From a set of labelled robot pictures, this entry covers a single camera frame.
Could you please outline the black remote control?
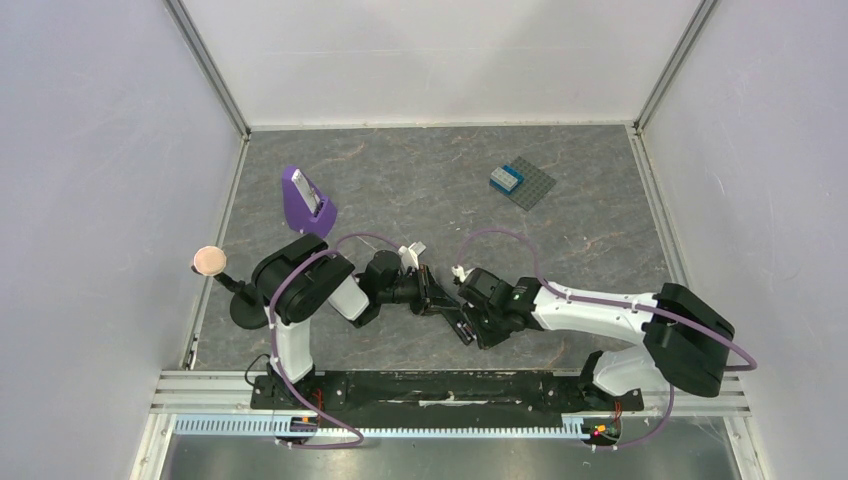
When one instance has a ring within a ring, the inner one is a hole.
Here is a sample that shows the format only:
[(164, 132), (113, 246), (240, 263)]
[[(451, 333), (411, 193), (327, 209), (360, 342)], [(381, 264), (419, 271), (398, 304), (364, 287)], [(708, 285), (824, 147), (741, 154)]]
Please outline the black remote control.
[(476, 333), (460, 308), (447, 308), (442, 311), (442, 316), (464, 345), (470, 345), (476, 340)]

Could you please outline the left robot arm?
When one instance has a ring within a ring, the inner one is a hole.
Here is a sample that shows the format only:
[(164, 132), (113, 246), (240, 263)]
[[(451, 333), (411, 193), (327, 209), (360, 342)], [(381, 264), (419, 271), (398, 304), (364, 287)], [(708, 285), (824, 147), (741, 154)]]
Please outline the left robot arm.
[(313, 398), (309, 320), (324, 304), (356, 328), (375, 319), (385, 304), (406, 304), (417, 316), (442, 316), (464, 344), (475, 340), (459, 303), (421, 262), (424, 250), (420, 242), (379, 250), (357, 273), (322, 238), (306, 234), (255, 267), (250, 283), (233, 296), (230, 315), (243, 329), (272, 329), (270, 365), (281, 374), (275, 386), (281, 401), (296, 409)]

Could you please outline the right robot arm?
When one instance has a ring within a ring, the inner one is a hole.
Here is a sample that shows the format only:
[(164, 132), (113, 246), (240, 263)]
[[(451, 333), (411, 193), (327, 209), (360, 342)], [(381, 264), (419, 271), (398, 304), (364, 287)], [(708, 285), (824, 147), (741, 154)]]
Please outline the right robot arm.
[(591, 408), (664, 383), (699, 397), (720, 393), (735, 329), (683, 285), (666, 283), (657, 293), (624, 295), (532, 277), (511, 285), (484, 269), (456, 266), (452, 273), (482, 349), (524, 330), (583, 332), (628, 343), (624, 350), (595, 352), (586, 361), (577, 392)]

